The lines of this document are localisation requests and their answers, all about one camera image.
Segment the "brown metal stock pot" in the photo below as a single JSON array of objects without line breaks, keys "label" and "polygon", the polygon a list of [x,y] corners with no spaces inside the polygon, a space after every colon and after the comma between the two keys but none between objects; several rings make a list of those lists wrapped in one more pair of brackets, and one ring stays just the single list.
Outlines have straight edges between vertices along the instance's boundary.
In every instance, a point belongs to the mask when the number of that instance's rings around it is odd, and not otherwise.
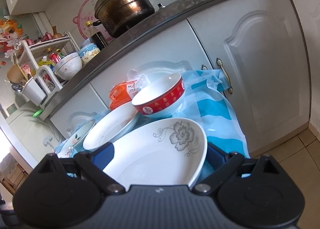
[{"label": "brown metal stock pot", "polygon": [[94,12],[97,20],[93,25],[103,25],[111,37],[118,38],[155,9],[149,0],[98,0]]}]

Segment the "green flower plate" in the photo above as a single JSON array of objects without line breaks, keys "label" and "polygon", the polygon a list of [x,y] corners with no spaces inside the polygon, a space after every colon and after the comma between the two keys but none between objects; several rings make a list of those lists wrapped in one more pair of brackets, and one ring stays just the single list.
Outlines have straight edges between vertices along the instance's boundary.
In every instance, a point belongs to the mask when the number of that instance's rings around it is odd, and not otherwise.
[{"label": "green flower plate", "polygon": [[96,120],[90,120],[83,124],[78,130],[76,130],[69,139],[62,144],[62,148],[59,152],[62,152],[65,148],[73,148],[75,151],[80,152],[83,150],[83,142],[88,133],[95,126]]}]

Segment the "dark soy sauce bottle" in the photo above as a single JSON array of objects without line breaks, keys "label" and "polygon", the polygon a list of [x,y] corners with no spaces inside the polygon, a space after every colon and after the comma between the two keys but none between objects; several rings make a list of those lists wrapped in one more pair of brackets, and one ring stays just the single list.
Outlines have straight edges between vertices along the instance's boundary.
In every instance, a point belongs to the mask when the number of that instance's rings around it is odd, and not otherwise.
[{"label": "dark soy sauce bottle", "polygon": [[100,51],[107,47],[107,41],[105,37],[97,28],[93,26],[93,24],[90,21],[86,22],[86,26],[89,30],[91,40],[94,44],[97,45]]}]

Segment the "blue patterned bowl on counter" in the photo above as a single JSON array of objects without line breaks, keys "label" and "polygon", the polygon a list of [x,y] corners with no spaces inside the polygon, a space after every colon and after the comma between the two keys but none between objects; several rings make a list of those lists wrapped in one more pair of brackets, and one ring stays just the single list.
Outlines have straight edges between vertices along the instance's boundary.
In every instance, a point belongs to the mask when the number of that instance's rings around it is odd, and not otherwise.
[{"label": "blue patterned bowl on counter", "polygon": [[100,49],[94,43],[89,43],[78,52],[81,58],[82,64],[87,64],[93,57],[95,57],[100,52]]}]

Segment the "white kitchen cabinet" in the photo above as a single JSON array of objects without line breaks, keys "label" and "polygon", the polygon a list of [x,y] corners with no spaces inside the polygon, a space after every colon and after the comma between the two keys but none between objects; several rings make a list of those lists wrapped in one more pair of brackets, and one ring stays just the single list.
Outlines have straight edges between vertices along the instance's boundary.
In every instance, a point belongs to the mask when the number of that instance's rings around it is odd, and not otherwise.
[{"label": "white kitchen cabinet", "polygon": [[311,48],[319,0],[228,0],[162,31],[127,53],[77,92],[52,117],[65,137],[104,110],[108,93],[129,70],[154,81],[178,63],[220,69],[252,153],[306,127],[310,116]]}]

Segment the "large plain white plate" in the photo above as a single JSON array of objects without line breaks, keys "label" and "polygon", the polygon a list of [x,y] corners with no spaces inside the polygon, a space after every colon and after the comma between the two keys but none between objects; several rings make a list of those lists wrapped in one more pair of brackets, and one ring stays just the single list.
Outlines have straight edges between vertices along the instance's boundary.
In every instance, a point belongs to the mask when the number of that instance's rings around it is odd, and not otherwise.
[{"label": "large plain white plate", "polygon": [[131,102],[117,107],[92,128],[83,142],[83,148],[94,151],[107,142],[115,142],[132,130],[139,117],[140,113]]}]

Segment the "white plate grey flower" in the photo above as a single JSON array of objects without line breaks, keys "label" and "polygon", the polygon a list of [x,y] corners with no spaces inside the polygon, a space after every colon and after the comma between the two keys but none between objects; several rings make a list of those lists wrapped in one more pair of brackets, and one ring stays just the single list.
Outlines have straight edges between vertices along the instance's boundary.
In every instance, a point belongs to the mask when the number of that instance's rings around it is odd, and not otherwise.
[{"label": "white plate grey flower", "polygon": [[114,157],[103,169],[132,185],[188,185],[198,180],[207,155],[204,129],[188,118],[166,118],[141,126],[113,143]]}]

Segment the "white bowl on counter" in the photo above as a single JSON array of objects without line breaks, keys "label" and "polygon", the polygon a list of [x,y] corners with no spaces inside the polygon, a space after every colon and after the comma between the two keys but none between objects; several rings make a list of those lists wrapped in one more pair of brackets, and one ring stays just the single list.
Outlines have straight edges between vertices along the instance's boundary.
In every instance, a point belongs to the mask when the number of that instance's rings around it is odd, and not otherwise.
[{"label": "white bowl on counter", "polygon": [[77,52],[63,57],[55,66],[54,72],[61,79],[70,80],[82,68],[82,61]]}]

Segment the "pink floral bowl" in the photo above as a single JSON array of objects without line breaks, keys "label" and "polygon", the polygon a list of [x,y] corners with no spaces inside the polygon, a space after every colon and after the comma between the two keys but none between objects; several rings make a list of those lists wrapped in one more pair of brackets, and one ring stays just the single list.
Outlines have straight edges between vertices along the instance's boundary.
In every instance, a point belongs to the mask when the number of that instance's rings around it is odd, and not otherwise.
[{"label": "pink floral bowl", "polygon": [[69,146],[69,147],[62,148],[57,156],[60,159],[61,158],[70,158],[70,157],[72,157],[73,153],[74,153],[74,147]]}]

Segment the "blue white checked tablecloth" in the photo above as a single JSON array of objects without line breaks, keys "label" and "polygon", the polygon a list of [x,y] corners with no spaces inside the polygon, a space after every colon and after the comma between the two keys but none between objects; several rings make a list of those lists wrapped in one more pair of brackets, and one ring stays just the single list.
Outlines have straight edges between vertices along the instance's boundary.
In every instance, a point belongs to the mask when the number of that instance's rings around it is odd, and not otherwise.
[{"label": "blue white checked tablecloth", "polygon": [[[248,157],[246,139],[236,114],[222,94],[228,88],[222,72],[220,70],[189,70],[179,74],[184,81],[185,95],[178,111],[165,118],[149,118],[140,113],[131,131],[166,118],[188,118],[204,129],[208,145],[213,144],[224,152],[239,152]],[[199,177],[205,178],[213,171],[214,168],[205,159]]]}]

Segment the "orange white plastic package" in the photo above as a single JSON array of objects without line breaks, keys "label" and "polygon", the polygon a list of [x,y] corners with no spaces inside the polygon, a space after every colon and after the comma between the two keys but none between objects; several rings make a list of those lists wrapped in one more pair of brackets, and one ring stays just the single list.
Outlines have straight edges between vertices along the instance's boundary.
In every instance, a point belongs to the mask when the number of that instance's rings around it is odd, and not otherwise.
[{"label": "orange white plastic package", "polygon": [[146,86],[150,84],[145,74],[139,74],[136,70],[129,70],[127,81],[115,85],[109,93],[111,110],[132,101],[132,99]]}]

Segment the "grey speckled countertop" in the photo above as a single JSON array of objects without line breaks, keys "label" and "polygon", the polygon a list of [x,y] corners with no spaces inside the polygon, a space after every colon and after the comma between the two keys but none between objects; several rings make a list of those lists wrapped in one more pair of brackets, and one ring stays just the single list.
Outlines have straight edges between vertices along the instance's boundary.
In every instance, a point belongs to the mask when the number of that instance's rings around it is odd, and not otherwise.
[{"label": "grey speckled countertop", "polygon": [[223,1],[227,0],[178,0],[138,23],[83,66],[47,103],[45,109],[39,115],[40,119],[45,120],[56,113],[92,79],[139,45],[200,12],[201,9],[207,9]]}]

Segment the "white seasoning rack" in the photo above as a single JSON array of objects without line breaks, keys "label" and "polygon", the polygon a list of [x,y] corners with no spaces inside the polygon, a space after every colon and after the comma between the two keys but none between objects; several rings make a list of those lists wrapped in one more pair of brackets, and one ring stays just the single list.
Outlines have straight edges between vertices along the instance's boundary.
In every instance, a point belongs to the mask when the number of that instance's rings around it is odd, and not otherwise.
[{"label": "white seasoning rack", "polygon": [[29,45],[26,40],[19,42],[18,50],[22,50],[22,54],[18,59],[18,65],[29,64],[30,68],[35,71],[33,79],[44,93],[44,97],[35,103],[41,109],[45,109],[55,94],[62,90],[63,85],[57,79],[53,70],[48,65],[39,65],[39,59],[48,56],[48,49],[56,52],[57,49],[64,49],[67,44],[71,45],[74,51],[80,50],[70,32],[66,31],[62,37],[50,39],[37,44]]}]

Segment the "green clip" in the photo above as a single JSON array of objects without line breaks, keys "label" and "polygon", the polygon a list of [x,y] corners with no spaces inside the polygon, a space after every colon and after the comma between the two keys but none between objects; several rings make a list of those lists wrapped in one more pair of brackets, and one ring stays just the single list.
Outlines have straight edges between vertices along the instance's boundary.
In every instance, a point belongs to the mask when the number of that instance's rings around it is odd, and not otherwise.
[{"label": "green clip", "polygon": [[43,110],[42,110],[42,109],[39,109],[37,112],[35,112],[35,113],[33,114],[33,118],[38,117],[39,115],[42,114],[42,112],[43,112]]}]

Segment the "red and white small bowl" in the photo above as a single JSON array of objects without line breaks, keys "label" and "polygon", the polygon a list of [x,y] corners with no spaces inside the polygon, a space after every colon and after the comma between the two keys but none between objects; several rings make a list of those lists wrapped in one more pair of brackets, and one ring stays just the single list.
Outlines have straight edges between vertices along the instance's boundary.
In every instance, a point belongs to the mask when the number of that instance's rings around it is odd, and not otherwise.
[{"label": "red and white small bowl", "polygon": [[132,105],[139,113],[149,118],[165,118],[181,107],[185,86],[181,74],[161,77],[139,91],[132,99]]}]

